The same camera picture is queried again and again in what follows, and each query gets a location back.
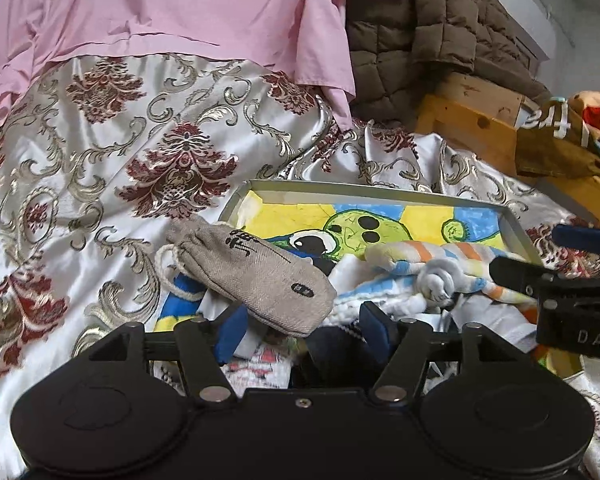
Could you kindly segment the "colourful cartoon blanket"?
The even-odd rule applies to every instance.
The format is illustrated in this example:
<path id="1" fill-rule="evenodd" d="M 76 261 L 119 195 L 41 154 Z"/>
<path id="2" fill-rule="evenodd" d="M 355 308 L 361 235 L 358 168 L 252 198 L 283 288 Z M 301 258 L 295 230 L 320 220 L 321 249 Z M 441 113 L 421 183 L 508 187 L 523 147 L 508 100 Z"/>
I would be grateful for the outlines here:
<path id="1" fill-rule="evenodd" d="M 600 176 L 600 92 L 553 98 L 517 129 L 515 165 L 526 177 Z"/>

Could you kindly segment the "beige drawstring pouch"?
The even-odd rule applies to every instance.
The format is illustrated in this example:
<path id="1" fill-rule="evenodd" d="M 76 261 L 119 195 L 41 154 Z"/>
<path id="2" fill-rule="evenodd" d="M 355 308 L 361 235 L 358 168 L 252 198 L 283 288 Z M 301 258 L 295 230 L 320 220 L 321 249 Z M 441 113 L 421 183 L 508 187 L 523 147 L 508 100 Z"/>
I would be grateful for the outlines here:
<path id="1" fill-rule="evenodd" d="M 209 223 L 199 216 L 176 222 L 166 244 L 155 253 L 161 284 L 173 295 L 193 300 L 194 294 L 166 276 L 166 261 L 289 336 L 309 336 L 332 312 L 336 298 L 328 277 L 310 260 L 227 223 Z"/>

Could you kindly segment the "pink hanging sheet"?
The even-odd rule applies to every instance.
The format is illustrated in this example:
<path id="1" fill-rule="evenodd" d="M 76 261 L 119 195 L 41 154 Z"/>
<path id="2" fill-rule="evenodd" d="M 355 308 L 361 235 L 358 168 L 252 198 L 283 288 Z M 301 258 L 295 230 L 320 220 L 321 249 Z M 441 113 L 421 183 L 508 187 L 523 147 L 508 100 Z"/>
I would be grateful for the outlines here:
<path id="1" fill-rule="evenodd" d="M 0 0 L 0 125 L 50 64 L 184 53 L 248 60 L 321 88 L 349 128 L 345 21 L 346 0 Z"/>

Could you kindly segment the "grey tray with cartoon drawing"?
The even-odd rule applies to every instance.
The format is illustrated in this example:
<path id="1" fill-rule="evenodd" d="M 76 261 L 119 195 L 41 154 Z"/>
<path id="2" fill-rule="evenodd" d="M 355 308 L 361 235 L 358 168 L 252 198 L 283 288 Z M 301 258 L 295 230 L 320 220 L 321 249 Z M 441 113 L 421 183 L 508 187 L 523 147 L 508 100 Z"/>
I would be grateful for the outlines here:
<path id="1" fill-rule="evenodd" d="M 501 217 L 487 206 L 466 207 L 435 205 L 427 202 L 412 204 L 359 204 L 346 196 L 322 196 L 316 202 L 307 197 L 279 195 L 265 197 L 249 191 L 235 207 L 234 219 L 227 223 L 267 240 L 287 252 L 310 260 L 329 279 L 340 262 L 366 262 L 368 246 L 419 240 L 443 245 L 448 243 L 478 243 L 506 250 L 501 229 Z M 207 292 L 203 284 L 178 272 L 170 278 L 196 304 Z M 455 294 L 452 306 L 420 314 L 418 318 L 441 318 L 445 310 L 453 309 L 460 295 Z"/>

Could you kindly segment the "floral satin bedspread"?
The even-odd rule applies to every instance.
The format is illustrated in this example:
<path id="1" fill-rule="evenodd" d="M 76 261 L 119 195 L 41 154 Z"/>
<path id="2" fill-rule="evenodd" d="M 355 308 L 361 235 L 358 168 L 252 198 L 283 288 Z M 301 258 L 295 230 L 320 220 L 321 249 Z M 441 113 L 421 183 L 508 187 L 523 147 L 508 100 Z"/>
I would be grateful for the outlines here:
<path id="1" fill-rule="evenodd" d="M 171 222 L 286 178 L 506 206 L 547 266 L 600 278 L 600 256 L 550 239 L 568 211 L 437 134 L 341 130 L 316 91 L 247 61 L 75 58 L 0 127 L 0 479 L 23 472 L 9 431 L 23 391 L 119 325 L 157 323 Z"/>

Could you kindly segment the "white air conditioner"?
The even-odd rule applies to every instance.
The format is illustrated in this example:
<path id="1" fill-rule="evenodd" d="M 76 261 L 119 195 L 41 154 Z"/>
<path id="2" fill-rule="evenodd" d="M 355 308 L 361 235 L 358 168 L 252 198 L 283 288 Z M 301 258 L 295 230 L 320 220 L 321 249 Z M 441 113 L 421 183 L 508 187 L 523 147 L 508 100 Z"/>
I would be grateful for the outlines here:
<path id="1" fill-rule="evenodd" d="M 556 55 L 557 40 L 547 10 L 535 0 L 498 0 L 514 20 L 516 36 L 539 62 Z"/>

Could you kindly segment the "wooden side ledge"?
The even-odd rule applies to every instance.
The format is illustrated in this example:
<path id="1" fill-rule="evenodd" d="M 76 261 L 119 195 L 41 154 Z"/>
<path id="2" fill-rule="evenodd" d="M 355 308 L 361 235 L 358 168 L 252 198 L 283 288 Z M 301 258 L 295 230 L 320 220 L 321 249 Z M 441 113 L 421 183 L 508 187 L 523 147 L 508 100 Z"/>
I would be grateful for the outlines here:
<path id="1" fill-rule="evenodd" d="M 600 177 L 582 179 L 520 177 L 560 206 L 586 221 L 600 223 Z"/>

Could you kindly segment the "dark dotted sock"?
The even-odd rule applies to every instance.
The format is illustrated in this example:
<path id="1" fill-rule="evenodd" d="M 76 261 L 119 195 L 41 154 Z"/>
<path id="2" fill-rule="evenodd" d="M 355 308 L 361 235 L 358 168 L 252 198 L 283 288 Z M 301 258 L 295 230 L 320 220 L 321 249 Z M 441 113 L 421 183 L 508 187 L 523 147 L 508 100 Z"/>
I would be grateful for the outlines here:
<path id="1" fill-rule="evenodd" d="M 302 366 L 311 387 L 368 388 L 378 376 L 365 342 L 342 328 L 317 328 L 304 343 L 308 352 Z"/>

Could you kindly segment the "orange plastic cup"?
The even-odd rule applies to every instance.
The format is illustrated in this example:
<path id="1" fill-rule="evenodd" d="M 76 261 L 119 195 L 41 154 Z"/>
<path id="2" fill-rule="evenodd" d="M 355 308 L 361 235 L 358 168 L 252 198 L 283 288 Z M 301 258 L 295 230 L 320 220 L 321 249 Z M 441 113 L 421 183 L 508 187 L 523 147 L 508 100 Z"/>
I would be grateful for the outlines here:
<path id="1" fill-rule="evenodd" d="M 580 356 L 577 354 L 550 348 L 544 346 L 544 344 L 539 344 L 537 341 L 535 341 L 534 348 L 530 351 L 530 356 L 562 379 L 578 374 L 582 370 Z"/>

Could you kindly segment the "white blue padded cloth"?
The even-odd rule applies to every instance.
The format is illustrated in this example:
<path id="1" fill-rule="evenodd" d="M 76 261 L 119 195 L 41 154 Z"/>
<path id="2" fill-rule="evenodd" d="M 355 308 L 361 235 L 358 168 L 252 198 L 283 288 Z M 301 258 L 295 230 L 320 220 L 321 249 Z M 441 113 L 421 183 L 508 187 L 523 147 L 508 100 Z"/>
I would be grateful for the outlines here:
<path id="1" fill-rule="evenodd" d="M 351 325 L 360 318 L 360 307 L 370 301 L 393 321 L 417 318 L 446 307 L 430 306 L 415 289 L 414 276 L 394 276 L 366 262 L 340 262 L 329 277 L 336 289 L 332 310 L 322 326 Z"/>

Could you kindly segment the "striped yellow orange towel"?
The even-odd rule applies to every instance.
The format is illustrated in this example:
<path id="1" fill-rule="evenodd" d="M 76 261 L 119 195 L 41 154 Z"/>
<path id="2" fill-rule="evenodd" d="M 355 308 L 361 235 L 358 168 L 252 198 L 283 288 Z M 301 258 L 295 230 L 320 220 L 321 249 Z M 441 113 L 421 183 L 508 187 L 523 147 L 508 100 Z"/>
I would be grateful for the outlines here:
<path id="1" fill-rule="evenodd" d="M 414 276 L 415 289 L 430 306 L 447 307 L 455 294 L 481 292 L 504 304 L 530 304 L 523 292 L 498 285 L 489 264 L 498 257 L 524 262 L 500 248 L 478 243 L 435 245 L 419 240 L 368 246 L 365 260 L 394 276 Z"/>

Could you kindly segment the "brown quilted jacket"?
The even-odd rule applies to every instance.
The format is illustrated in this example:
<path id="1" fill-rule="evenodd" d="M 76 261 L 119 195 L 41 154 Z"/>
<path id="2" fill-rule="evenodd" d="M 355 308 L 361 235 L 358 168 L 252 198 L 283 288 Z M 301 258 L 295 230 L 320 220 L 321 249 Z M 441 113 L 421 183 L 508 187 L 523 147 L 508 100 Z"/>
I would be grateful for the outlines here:
<path id="1" fill-rule="evenodd" d="M 355 118 L 414 125 L 422 98 L 452 73 L 538 104 L 550 97 L 524 66 L 498 0 L 347 0 L 346 15 Z"/>

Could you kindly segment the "white patterned sponge cloth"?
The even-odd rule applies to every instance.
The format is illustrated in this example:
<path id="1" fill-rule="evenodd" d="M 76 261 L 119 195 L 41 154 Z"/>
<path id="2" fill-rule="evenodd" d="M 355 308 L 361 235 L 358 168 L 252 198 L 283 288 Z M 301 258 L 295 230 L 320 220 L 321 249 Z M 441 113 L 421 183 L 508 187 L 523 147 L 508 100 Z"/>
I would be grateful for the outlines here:
<path id="1" fill-rule="evenodd" d="M 262 342 L 248 359 L 234 358 L 222 371 L 238 396 L 247 389 L 286 389 L 294 360 L 279 348 Z"/>

